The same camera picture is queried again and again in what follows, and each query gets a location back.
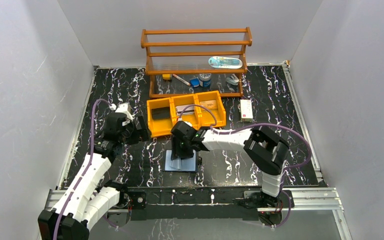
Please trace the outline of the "black leather card holder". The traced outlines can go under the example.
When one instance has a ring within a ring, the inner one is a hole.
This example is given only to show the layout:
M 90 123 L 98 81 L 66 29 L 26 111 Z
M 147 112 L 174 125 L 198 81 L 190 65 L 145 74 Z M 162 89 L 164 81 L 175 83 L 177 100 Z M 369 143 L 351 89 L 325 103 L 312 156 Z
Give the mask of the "black leather card holder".
M 193 151 L 191 158 L 175 158 L 172 159 L 172 150 L 168 149 L 164 153 L 164 172 L 178 172 L 178 173 L 197 173 L 198 172 L 198 154 Z

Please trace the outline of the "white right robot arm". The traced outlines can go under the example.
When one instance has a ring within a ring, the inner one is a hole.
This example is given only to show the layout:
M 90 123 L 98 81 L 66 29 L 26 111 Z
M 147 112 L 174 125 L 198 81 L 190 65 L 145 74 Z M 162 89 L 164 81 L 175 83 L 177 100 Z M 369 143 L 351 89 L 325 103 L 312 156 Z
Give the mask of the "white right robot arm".
M 185 121 L 171 129 L 171 149 L 164 156 L 164 171 L 195 173 L 200 151 L 245 153 L 262 171 L 262 202 L 275 207 L 282 199 L 281 184 L 290 146 L 267 125 L 221 130 L 203 126 L 196 130 Z

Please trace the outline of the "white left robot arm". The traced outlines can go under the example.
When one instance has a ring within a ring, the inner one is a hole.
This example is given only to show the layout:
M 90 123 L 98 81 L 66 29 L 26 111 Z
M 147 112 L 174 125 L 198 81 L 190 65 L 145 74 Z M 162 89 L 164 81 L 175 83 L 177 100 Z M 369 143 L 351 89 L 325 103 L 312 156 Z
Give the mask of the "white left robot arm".
M 99 132 L 91 119 L 90 150 L 74 180 L 51 209 L 39 214 L 43 240 L 87 240 L 93 226 L 107 217 L 111 208 L 131 210 L 136 200 L 146 199 L 144 193 L 129 193 L 127 185 L 116 180 L 99 186 L 125 145 L 150 139 L 143 116 L 134 117 L 129 103 L 110 104 L 109 108 Z

